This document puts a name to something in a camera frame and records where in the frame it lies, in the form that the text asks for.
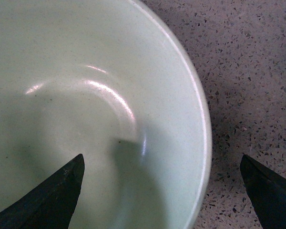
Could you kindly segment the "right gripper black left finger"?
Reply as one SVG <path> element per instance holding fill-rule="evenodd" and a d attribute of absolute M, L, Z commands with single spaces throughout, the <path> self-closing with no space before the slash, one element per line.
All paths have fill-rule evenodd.
<path fill-rule="evenodd" d="M 81 193 L 84 170 L 84 157 L 78 154 L 0 212 L 0 229 L 67 229 Z"/>

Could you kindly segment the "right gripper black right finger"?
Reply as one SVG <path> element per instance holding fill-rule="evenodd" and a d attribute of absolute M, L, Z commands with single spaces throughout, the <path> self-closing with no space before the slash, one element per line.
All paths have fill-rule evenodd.
<path fill-rule="evenodd" d="M 286 179 L 248 155 L 240 171 L 262 228 L 286 229 Z"/>

